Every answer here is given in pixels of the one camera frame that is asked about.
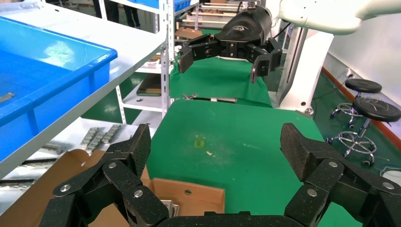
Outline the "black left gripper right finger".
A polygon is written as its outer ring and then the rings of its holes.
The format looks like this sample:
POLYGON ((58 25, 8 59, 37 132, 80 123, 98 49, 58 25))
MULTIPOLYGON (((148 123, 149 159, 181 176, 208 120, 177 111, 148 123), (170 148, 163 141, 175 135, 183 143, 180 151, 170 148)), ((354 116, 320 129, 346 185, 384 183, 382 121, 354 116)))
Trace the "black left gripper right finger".
POLYGON ((400 226, 398 184, 352 164, 329 144, 305 137, 292 123, 283 124, 280 144, 302 182, 285 208, 286 217, 315 227, 335 203, 365 227, 400 226))

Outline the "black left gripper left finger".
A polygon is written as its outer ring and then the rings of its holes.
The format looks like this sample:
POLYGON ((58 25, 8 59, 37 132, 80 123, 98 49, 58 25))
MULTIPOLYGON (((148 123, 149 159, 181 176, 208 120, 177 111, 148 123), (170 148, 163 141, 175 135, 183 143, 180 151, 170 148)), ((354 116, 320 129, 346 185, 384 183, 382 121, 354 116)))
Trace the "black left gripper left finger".
POLYGON ((147 124, 134 135, 110 145, 92 167, 53 190, 41 227, 87 227, 100 212, 114 205, 131 227, 156 227, 169 218, 161 200, 141 181, 150 154, 147 124))

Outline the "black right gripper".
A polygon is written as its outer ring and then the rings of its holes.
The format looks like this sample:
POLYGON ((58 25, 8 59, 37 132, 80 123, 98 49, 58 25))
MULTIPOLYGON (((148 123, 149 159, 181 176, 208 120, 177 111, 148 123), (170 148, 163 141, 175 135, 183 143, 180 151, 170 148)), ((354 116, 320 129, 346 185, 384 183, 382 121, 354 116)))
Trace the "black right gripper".
POLYGON ((239 12, 217 34, 201 35, 183 43, 178 58, 178 70, 185 73, 195 61, 206 58, 228 57, 246 59, 251 67, 250 82, 281 65, 282 49, 275 38, 268 38, 272 26, 271 15, 261 6, 239 12))

